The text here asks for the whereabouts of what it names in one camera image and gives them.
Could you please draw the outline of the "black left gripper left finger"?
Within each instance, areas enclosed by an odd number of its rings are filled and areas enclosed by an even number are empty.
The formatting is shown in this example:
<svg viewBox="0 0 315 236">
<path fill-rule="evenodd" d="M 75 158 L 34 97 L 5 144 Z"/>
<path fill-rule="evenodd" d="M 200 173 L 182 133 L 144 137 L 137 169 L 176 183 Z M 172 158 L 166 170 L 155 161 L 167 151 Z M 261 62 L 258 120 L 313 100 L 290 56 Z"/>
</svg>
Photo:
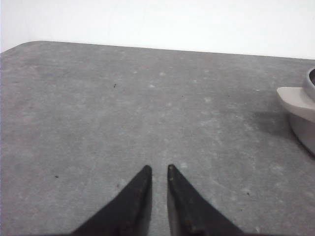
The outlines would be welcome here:
<svg viewBox="0 0 315 236">
<path fill-rule="evenodd" d="M 145 165 L 121 192 L 74 236 L 146 236 L 152 213 L 152 168 Z"/>
</svg>

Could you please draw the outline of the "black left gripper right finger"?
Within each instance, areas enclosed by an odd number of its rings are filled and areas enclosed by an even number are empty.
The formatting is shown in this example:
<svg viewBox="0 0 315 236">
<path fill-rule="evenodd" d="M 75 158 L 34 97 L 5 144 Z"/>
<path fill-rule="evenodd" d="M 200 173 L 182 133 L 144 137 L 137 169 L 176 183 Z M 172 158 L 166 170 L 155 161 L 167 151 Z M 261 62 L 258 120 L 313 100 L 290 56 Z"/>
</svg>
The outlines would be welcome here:
<svg viewBox="0 0 315 236">
<path fill-rule="evenodd" d="M 167 170 L 167 209 L 172 236 L 240 236 L 244 233 L 209 204 L 173 164 Z"/>
</svg>

